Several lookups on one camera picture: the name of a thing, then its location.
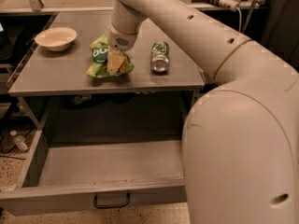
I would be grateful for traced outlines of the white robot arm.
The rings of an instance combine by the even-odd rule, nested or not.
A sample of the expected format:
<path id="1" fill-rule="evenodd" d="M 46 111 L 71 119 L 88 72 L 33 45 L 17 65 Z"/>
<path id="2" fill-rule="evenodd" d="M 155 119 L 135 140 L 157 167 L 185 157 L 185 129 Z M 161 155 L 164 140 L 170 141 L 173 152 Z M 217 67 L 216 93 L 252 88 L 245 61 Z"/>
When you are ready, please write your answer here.
<path id="1" fill-rule="evenodd" d="M 192 224 L 298 224 L 298 73 L 179 0 L 116 0 L 115 38 L 153 21 L 216 83 L 182 138 Z"/>

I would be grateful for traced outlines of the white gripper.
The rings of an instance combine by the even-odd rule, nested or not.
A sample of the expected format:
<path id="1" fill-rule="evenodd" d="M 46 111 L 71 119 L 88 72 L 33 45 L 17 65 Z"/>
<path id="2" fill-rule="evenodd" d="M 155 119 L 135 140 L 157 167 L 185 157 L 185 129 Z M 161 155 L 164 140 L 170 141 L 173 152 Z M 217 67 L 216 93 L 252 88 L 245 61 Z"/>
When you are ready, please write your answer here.
<path id="1" fill-rule="evenodd" d="M 107 30 L 108 44 L 113 48 L 108 52 L 107 71 L 110 74 L 116 74 L 124 61 L 124 53 L 131 49 L 138 36 L 137 23 L 121 23 L 111 22 Z"/>

